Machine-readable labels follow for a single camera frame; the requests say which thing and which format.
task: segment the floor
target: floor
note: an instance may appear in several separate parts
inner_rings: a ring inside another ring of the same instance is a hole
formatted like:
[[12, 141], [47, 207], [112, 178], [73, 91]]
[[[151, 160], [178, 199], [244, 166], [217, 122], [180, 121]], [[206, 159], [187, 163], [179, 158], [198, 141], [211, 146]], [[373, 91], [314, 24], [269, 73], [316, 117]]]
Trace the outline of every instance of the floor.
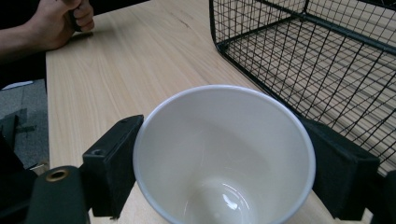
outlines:
[[49, 130], [44, 79], [0, 91], [0, 119], [17, 115], [14, 150], [25, 168], [48, 161]]

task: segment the person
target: person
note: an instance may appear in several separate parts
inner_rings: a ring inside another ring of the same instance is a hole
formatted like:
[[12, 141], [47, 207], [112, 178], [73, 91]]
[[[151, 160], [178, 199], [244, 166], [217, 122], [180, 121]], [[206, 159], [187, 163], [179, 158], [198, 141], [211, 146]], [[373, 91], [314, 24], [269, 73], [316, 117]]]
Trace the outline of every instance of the person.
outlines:
[[45, 52], [64, 46], [75, 32], [69, 11], [82, 32], [93, 29], [89, 0], [1, 1], [0, 89], [45, 78]]
[[[82, 32], [93, 29], [89, 0], [1, 1], [0, 90], [15, 82], [45, 78], [45, 52], [67, 43], [75, 32], [72, 20]], [[25, 218], [36, 179], [12, 147], [0, 130], [0, 223]]]

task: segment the metal ring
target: metal ring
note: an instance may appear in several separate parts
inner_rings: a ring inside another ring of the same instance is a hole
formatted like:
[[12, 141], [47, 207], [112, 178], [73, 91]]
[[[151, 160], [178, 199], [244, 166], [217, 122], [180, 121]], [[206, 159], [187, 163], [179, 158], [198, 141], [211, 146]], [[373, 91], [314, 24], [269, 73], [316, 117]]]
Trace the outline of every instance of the metal ring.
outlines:
[[69, 171], [66, 169], [60, 169], [53, 171], [49, 175], [47, 175], [46, 180], [48, 182], [56, 182], [58, 180], [65, 179], [69, 175]]

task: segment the cup rim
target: cup rim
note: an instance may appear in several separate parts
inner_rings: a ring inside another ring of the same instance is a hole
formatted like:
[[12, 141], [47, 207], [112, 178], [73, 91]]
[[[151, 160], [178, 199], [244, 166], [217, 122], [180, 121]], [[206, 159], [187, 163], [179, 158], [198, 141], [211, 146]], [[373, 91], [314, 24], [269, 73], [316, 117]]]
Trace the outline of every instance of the cup rim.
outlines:
[[160, 103], [157, 107], [154, 108], [154, 110], [148, 115], [146, 120], [143, 122], [142, 126], [140, 127], [140, 130], [137, 134], [136, 140], [134, 142], [134, 155], [133, 155], [133, 165], [134, 165], [134, 175], [136, 179], [136, 183], [139, 186], [143, 196], [146, 198], [150, 206], [165, 220], [167, 220], [170, 223], [175, 223], [175, 224], [182, 224], [183, 222], [176, 219], [175, 217], [171, 216], [165, 210], [157, 203], [157, 201], [151, 196], [149, 193], [145, 183], [141, 179], [141, 172], [139, 169], [138, 164], [138, 157], [139, 157], [139, 150], [136, 150], [136, 148], [141, 144], [142, 141], [142, 136], [145, 133], [150, 121], [152, 120], [153, 117], [155, 117], [165, 106], [169, 105], [173, 101], [175, 101], [177, 98], [199, 92], [199, 91], [208, 91], [208, 90], [232, 90], [232, 91], [241, 91], [243, 93], [249, 93], [252, 94], [256, 97], [260, 97], [263, 100], [266, 100], [268, 103], [272, 104], [273, 106], [277, 107], [280, 111], [286, 114], [294, 125], [297, 127], [297, 129], [300, 131], [304, 143], [306, 144], [306, 150], [307, 150], [307, 155], [308, 155], [308, 174], [307, 174], [307, 180], [304, 185], [303, 191], [300, 194], [300, 197], [292, 207], [289, 209], [287, 213], [285, 213], [282, 217], [279, 219], [274, 220], [271, 223], [284, 223], [287, 221], [291, 216], [293, 216], [298, 209], [304, 204], [306, 201], [312, 187], [314, 184], [315, 180], [315, 174], [316, 174], [316, 157], [315, 157], [315, 151], [312, 146], [311, 139], [308, 135], [308, 132], [306, 131], [304, 125], [297, 119], [297, 117], [284, 105], [282, 105], [279, 101], [276, 99], [272, 98], [269, 95], [264, 94], [263, 92], [259, 91], [254, 91], [252, 89], [246, 88], [246, 87], [241, 87], [241, 86], [232, 86], [232, 85], [205, 85], [205, 86], [199, 86], [199, 87], [194, 87], [191, 89], [187, 89], [184, 91], [181, 91], [166, 100], [164, 100], [162, 103]]

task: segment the metal grid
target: metal grid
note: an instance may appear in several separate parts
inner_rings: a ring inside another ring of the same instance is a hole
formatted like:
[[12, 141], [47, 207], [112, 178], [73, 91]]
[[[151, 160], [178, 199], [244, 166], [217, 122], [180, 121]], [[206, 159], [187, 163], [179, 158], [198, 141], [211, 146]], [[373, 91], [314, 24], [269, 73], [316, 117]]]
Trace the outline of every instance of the metal grid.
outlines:
[[[215, 0], [214, 41], [264, 91], [376, 155], [381, 173], [395, 170], [396, 14], [382, 8], [382, 20], [388, 21], [379, 33], [367, 28], [379, 24], [373, 21], [377, 6], [321, 1], [341, 11], [330, 16], [330, 10], [318, 10], [318, 1], [312, 2]], [[358, 12], [361, 5], [370, 15], [364, 21], [359, 13], [363, 29], [350, 22], [355, 14], [346, 20], [346, 11]]]

